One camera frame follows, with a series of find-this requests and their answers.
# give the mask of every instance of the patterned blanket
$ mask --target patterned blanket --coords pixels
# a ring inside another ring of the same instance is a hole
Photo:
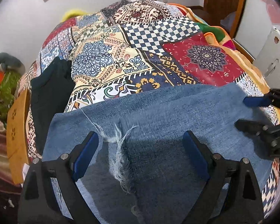
[[[65,112],[183,84],[222,86],[235,82],[250,96],[269,91],[261,73],[235,49],[222,28],[208,26],[179,4],[121,0],[57,25],[20,80],[19,93],[57,56],[72,61],[76,83]],[[262,110],[273,124],[280,123],[280,110]],[[31,110],[26,132],[28,155],[41,157],[35,148]],[[278,170],[274,163],[262,192],[265,214],[275,198]]]

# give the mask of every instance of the metal screw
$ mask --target metal screw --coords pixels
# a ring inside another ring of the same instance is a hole
[[[66,158],[68,158],[68,154],[67,154],[67,153],[63,153],[63,154],[60,156],[60,158],[61,158],[62,160],[65,160]]]
[[[273,140],[273,141],[271,142],[271,146],[274,147],[274,146],[276,146],[276,145],[277,145],[277,141],[276,141],[276,140]]]
[[[222,156],[219,153],[214,153],[213,157],[214,159],[219,160]]]
[[[244,158],[243,158],[243,162],[247,164],[247,163],[249,163],[250,161],[249,161],[248,158],[245,158],[245,157],[244,157]]]
[[[33,159],[32,162],[33,162],[34,164],[37,164],[37,163],[39,162],[39,158]]]

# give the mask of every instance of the yellow plush object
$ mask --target yellow plush object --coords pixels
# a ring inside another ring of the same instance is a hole
[[[88,13],[84,12],[82,10],[78,10],[78,9],[69,10],[63,15],[62,22],[66,21],[70,18],[74,18],[77,16],[86,15],[86,14],[88,14]]]

